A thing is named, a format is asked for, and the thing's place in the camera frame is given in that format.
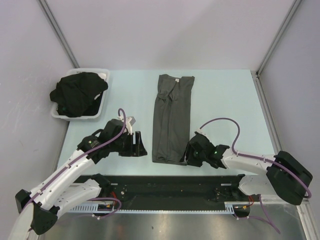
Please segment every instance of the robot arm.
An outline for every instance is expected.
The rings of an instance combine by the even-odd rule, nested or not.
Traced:
[[[300,205],[313,176],[288,152],[277,155],[238,153],[227,145],[214,146],[201,132],[188,142],[180,162],[201,167],[203,162],[214,168],[239,169],[257,175],[245,175],[239,190],[246,195],[278,195],[284,201]]]
[[[26,222],[30,222],[28,230],[31,228],[37,235],[44,234],[65,212],[75,206],[99,197],[102,193],[107,197],[111,192],[111,183],[100,174],[71,190],[68,187],[85,170],[108,157],[111,152],[126,157],[147,155],[139,131],[135,132],[134,143],[134,123],[133,117],[119,117],[108,121],[104,129],[86,136],[66,163],[44,182],[30,192],[20,190],[15,196],[20,216],[9,239],[26,239],[21,237],[28,233],[22,227]]]

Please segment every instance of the gray wall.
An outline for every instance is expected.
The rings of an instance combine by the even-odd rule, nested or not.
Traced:
[[[55,167],[67,123],[49,93],[72,68],[35,0],[0,0],[0,239],[18,216],[15,194]]]
[[[311,206],[320,223],[320,1],[306,0],[262,73],[283,149],[313,174]]]
[[[256,70],[293,1],[47,0],[80,66],[110,70]]]

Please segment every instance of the laundry basket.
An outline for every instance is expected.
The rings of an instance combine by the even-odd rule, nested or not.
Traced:
[[[110,71],[107,69],[103,69],[103,68],[74,68],[74,69],[70,69],[67,73],[66,76],[69,75],[73,75],[73,74],[79,74],[79,73],[83,73],[83,72],[87,72],[87,73],[96,73],[96,74],[106,74],[106,79],[105,81],[109,84],[109,78],[110,78]],[[102,98],[101,98],[101,103],[100,103],[100,107],[99,110],[97,112],[96,115],[93,116],[79,116],[79,117],[68,117],[65,115],[59,115],[58,114],[58,104],[56,102],[53,103],[52,108],[51,108],[51,115],[54,118],[57,119],[64,119],[66,121],[72,121],[72,120],[85,120],[85,119],[95,119],[97,117],[100,116],[101,111],[102,111],[102,107],[104,105],[105,102],[105,97],[106,94],[110,91],[110,85],[108,86],[108,89],[105,90],[102,93]]]

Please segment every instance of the purple hose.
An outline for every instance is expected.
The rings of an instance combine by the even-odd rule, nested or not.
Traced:
[[[107,215],[100,216],[100,219],[104,219],[104,218],[110,217],[113,214],[115,214],[117,211],[119,211],[121,209],[121,206],[122,206],[121,201],[119,199],[113,198],[113,197],[97,197],[97,198],[91,198],[91,199],[88,200],[88,201],[108,201],[108,200],[118,202],[119,203],[119,207],[116,210],[108,213]],[[91,213],[73,216],[71,219],[74,220],[74,219],[78,219],[78,218],[82,218],[82,217],[89,217],[89,216],[91,217],[92,215],[89,215],[89,214],[91,214]],[[63,220],[63,221],[58,221],[57,223],[58,224],[62,224],[64,222],[70,222],[70,219],[66,219],[66,220]]]
[[[270,225],[276,230],[276,232],[277,232],[278,234],[280,234],[280,233],[281,233],[280,230],[279,230],[279,229],[276,227],[276,225],[272,222],[272,220],[271,220],[271,218],[270,218],[270,216],[269,216],[269,213],[267,212],[264,204],[262,203],[261,194],[258,194],[258,197],[259,197],[260,206],[261,206],[261,208],[262,208],[262,211],[264,212],[264,215],[265,215],[266,218],[268,219]]]
[[[114,140],[116,140],[117,138],[119,138],[125,131],[126,129],[126,113],[125,111],[122,109],[122,108],[119,108],[118,109],[118,115],[120,116],[120,112],[122,112],[122,115],[123,115],[123,126],[122,126],[122,129],[121,131],[113,138],[111,138],[110,140],[106,141],[105,143],[99,145],[99,146],[96,146],[92,149],[90,149],[89,151],[86,151],[85,153],[81,154],[80,156],[76,157],[73,161],[71,161],[69,163],[69,165],[73,165],[75,162],[77,162],[79,159],[81,159],[82,157],[100,149],[100,148],[103,148],[104,146],[112,143]],[[53,183],[65,170],[69,169],[68,167],[64,167],[61,169],[60,172],[58,172],[51,180],[49,180],[40,190],[41,192],[43,192],[51,183]],[[37,192],[27,203],[24,207],[26,207],[28,204],[32,203],[33,200],[39,196],[39,193]]]
[[[104,215],[104,216],[100,216],[100,219],[105,219],[107,217],[112,216],[113,214],[115,214],[116,212],[118,212],[121,209],[122,203],[119,199],[117,198],[113,198],[113,197],[96,197],[96,198],[91,198],[89,201],[116,201],[119,203],[119,206],[116,210],[114,210],[113,212],[110,212],[108,215]]]
[[[240,152],[237,152],[235,150],[235,145],[236,145],[236,142],[239,138],[239,135],[240,135],[240,126],[239,124],[231,119],[231,118],[228,118],[228,117],[219,117],[219,118],[215,118],[215,119],[212,119],[210,121],[207,121],[205,124],[203,124],[200,129],[202,129],[204,126],[206,126],[207,124],[213,122],[213,121],[217,121],[217,120],[229,120],[233,123],[235,123],[236,127],[238,128],[238,133],[232,143],[232,146],[231,146],[231,149],[232,149],[232,152],[238,156],[241,156],[241,157],[246,157],[246,158],[251,158],[251,159],[257,159],[257,160],[261,160],[261,161],[265,161],[265,162],[268,162],[268,163],[271,163],[271,164],[274,164],[276,165],[277,167],[285,170],[288,174],[290,174],[295,180],[298,181],[299,184],[301,184],[301,186],[304,188],[304,190],[308,193],[308,196],[306,196],[306,198],[311,198],[312,194],[311,194],[311,191],[309,190],[309,188],[307,187],[307,185],[305,185],[305,183],[297,176],[295,175],[292,171],[290,171],[288,168],[286,168],[285,166],[281,165],[280,163],[278,162],[275,162],[275,161],[272,161],[268,158],[263,158],[263,157],[260,157],[260,156],[254,156],[254,155],[249,155],[249,154],[243,154],[243,153],[240,153]]]
[[[266,224],[269,224],[271,227],[273,227],[278,234],[281,234],[280,230],[276,226],[274,226],[272,222],[269,222],[269,221],[263,219],[262,217],[259,217],[259,216],[238,217],[236,214],[234,214],[234,215],[239,220],[256,219],[256,220],[262,221]]]

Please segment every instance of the purple cable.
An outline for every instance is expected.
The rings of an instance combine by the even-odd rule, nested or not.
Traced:
[[[237,133],[237,135],[236,135],[236,137],[235,137],[235,139],[234,139],[234,141],[233,141],[233,143],[232,143],[232,146],[231,146],[232,152],[233,152],[234,154],[236,154],[237,156],[241,156],[241,157],[246,157],[246,158],[251,158],[251,159],[257,159],[257,160],[265,161],[265,162],[274,164],[274,165],[276,165],[277,167],[285,170],[285,171],[286,171],[288,174],[290,174],[295,180],[297,180],[298,183],[301,184],[301,186],[304,188],[304,190],[308,193],[308,196],[306,196],[306,198],[308,198],[308,199],[311,198],[312,194],[311,194],[311,191],[309,190],[309,188],[307,187],[307,185],[305,185],[305,183],[304,183],[297,175],[295,175],[292,171],[290,171],[290,170],[289,170],[288,168],[286,168],[285,166],[281,165],[281,164],[278,163],[278,162],[272,161],[272,160],[270,160],[270,159],[268,159],[268,158],[263,158],[263,157],[260,157],[260,156],[254,156],[254,155],[244,154],[244,153],[237,152],[237,151],[235,150],[235,145],[236,145],[236,142],[237,142],[237,140],[238,140],[238,138],[239,138],[239,135],[240,135],[240,126],[239,126],[239,124],[238,124],[235,120],[233,120],[233,119],[231,119],[231,118],[228,118],[228,117],[215,118],[215,119],[212,119],[212,120],[210,120],[210,121],[207,121],[205,124],[203,124],[203,125],[200,127],[200,129],[202,129],[202,128],[203,128],[204,126],[206,126],[207,124],[209,124],[209,123],[211,123],[211,122],[213,122],[213,121],[217,121],[217,120],[229,120],[229,121],[235,123],[236,127],[238,128],[238,133]]]
[[[244,153],[237,152],[237,151],[235,150],[235,145],[236,145],[236,142],[237,142],[237,140],[238,140],[238,138],[239,138],[239,135],[240,135],[240,126],[239,126],[239,124],[238,124],[235,120],[233,120],[232,118],[228,118],[228,117],[218,117],[218,118],[215,118],[215,119],[211,119],[210,121],[207,121],[205,124],[203,124],[203,125],[200,127],[200,129],[202,129],[202,128],[203,128],[204,126],[206,126],[207,124],[212,123],[212,122],[217,121],[217,120],[228,120],[228,121],[233,122],[233,123],[236,125],[236,127],[237,127],[237,129],[238,129],[238,132],[237,132],[236,137],[235,137],[235,139],[234,139],[234,141],[233,141],[233,143],[232,143],[232,146],[231,146],[231,150],[232,150],[232,152],[233,152],[234,154],[236,154],[237,156],[246,157],[246,158],[251,158],[251,159],[257,159],[257,160],[260,160],[260,161],[264,161],[264,162],[268,162],[268,163],[271,163],[271,164],[276,165],[277,167],[283,169],[283,170],[286,171],[288,174],[290,174],[295,180],[297,180],[297,181],[299,182],[299,184],[301,184],[301,186],[302,186],[302,187],[305,189],[305,191],[308,193],[308,196],[307,196],[306,198],[308,198],[308,199],[311,198],[311,196],[312,196],[311,191],[310,191],[309,188],[305,185],[305,183],[304,183],[302,180],[300,180],[300,178],[299,178],[297,175],[295,175],[292,171],[290,171],[290,170],[289,170],[288,168],[286,168],[285,166],[281,165],[281,164],[278,163],[278,162],[272,161],[272,160],[270,160],[270,159],[268,159],[268,158],[263,158],[263,157],[260,157],[260,156],[254,156],[254,155],[244,154]],[[271,218],[269,217],[269,214],[268,214],[265,206],[264,206],[263,203],[262,203],[261,195],[259,194],[258,197],[259,197],[259,201],[260,201],[261,208],[262,208],[262,210],[263,210],[266,218],[268,219],[268,221],[265,220],[265,219],[263,219],[262,217],[259,217],[259,216],[249,216],[249,218],[248,218],[248,217],[237,217],[236,214],[234,214],[234,215],[237,217],[237,219],[257,219],[257,220],[263,221],[263,222],[265,222],[265,223],[268,223],[269,225],[271,225],[271,226],[276,230],[276,232],[277,232],[278,234],[280,234],[280,233],[281,233],[280,230],[279,230],[279,229],[276,227],[276,225],[272,222],[272,220],[271,220]]]
[[[105,218],[107,218],[107,217],[110,217],[110,216],[112,216],[113,214],[115,214],[116,212],[118,212],[119,210],[120,210],[120,208],[121,208],[121,206],[122,206],[122,203],[121,203],[121,201],[118,199],[118,198],[114,198],[114,197],[96,197],[96,198],[91,198],[91,199],[89,199],[89,201],[116,201],[116,202],[118,202],[119,203],[119,207],[116,209],[116,210],[114,210],[113,212],[110,212],[110,213],[108,213],[108,215],[104,215],[104,216],[100,216],[99,218],[100,219],[105,219]]]
[[[115,214],[117,211],[119,211],[121,209],[121,206],[122,206],[121,201],[119,199],[113,198],[113,197],[97,197],[97,198],[91,198],[91,199],[88,200],[88,201],[108,201],[108,200],[118,202],[119,203],[119,207],[116,210],[108,213],[105,216],[100,216],[100,219],[104,219],[104,218],[110,217],[113,214]],[[91,217],[92,215],[89,215],[89,214],[90,213],[77,215],[77,216],[72,217],[71,220],[82,218],[82,217]],[[62,223],[69,222],[69,221],[70,221],[70,219],[66,219],[66,220],[63,220],[63,221],[58,221],[57,223],[58,224],[62,224]]]
[[[117,138],[119,138],[125,131],[126,129],[126,113],[125,111],[122,109],[122,108],[119,108],[118,109],[118,115],[120,116],[120,112],[122,112],[122,115],[123,115],[123,126],[122,126],[122,129],[121,131],[113,138],[111,138],[109,141],[106,141],[105,143],[99,145],[99,146],[96,146],[92,149],[90,149],[89,151],[86,151],[85,153],[81,154],[80,156],[76,157],[73,161],[71,161],[69,163],[69,166],[71,166],[72,164],[74,164],[75,162],[77,162],[79,159],[81,159],[82,157],[100,149],[100,148],[103,148],[104,146],[112,143],[114,140],[116,140]],[[41,189],[40,191],[43,192],[51,183],[53,183],[65,170],[69,169],[68,167],[64,167],[61,169],[60,172],[58,172],[51,180],[49,180]],[[39,196],[40,193],[36,193],[27,203],[24,207],[26,207],[28,204],[32,203],[33,200]]]
[[[259,201],[260,201],[260,205],[261,205],[262,211],[263,211],[264,215],[266,216],[266,218],[267,218],[268,220],[265,220],[265,219],[263,219],[263,218],[260,217],[260,216],[238,217],[238,216],[236,215],[236,213],[234,213],[234,216],[236,217],[237,220],[246,220],[246,219],[256,219],[256,220],[260,220],[260,221],[262,221],[262,222],[265,222],[266,224],[269,224],[271,227],[274,228],[274,230],[275,230],[278,234],[281,234],[279,228],[277,228],[276,225],[272,222],[272,220],[271,220],[271,218],[270,218],[270,216],[269,216],[269,214],[268,214],[265,206],[263,205],[262,200],[261,200],[261,194],[258,194],[258,197],[259,197]]]

